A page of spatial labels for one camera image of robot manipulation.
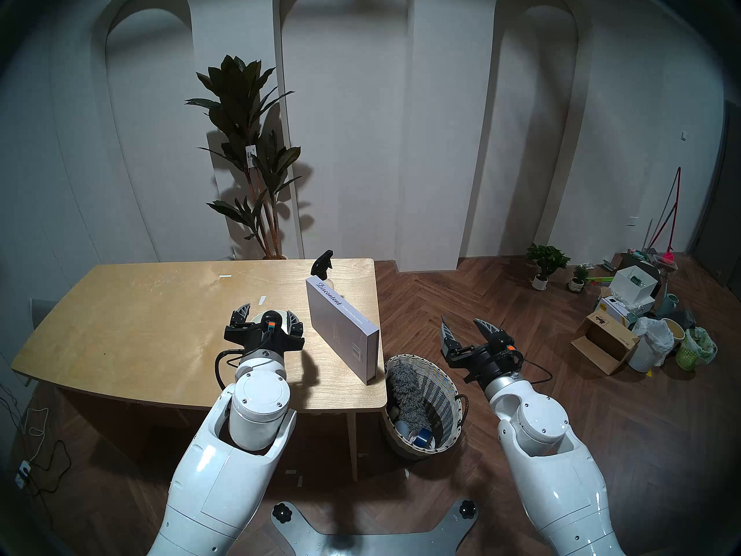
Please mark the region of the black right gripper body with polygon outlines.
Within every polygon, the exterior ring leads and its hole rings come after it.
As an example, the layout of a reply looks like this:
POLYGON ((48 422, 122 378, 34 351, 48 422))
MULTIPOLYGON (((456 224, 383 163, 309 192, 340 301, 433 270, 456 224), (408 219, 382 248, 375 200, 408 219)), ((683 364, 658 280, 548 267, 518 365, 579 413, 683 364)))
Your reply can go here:
POLYGON ((489 385, 500 376, 519 373, 524 362, 522 353, 515 348, 509 335, 506 338, 492 337, 478 346, 463 346, 457 355, 443 357, 449 368, 468 372, 465 383, 478 382, 479 385, 489 385))

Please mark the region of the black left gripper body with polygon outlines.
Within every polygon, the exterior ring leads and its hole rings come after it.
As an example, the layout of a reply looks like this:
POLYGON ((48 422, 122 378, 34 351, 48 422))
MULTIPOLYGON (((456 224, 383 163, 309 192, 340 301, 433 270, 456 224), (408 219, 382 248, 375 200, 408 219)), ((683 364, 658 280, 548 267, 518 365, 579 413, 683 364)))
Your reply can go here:
POLYGON ((242 346, 246 354, 270 351, 280 357, 286 352, 301 351, 303 336, 289 336, 277 322, 249 323, 246 328, 225 327, 225 340, 242 346))

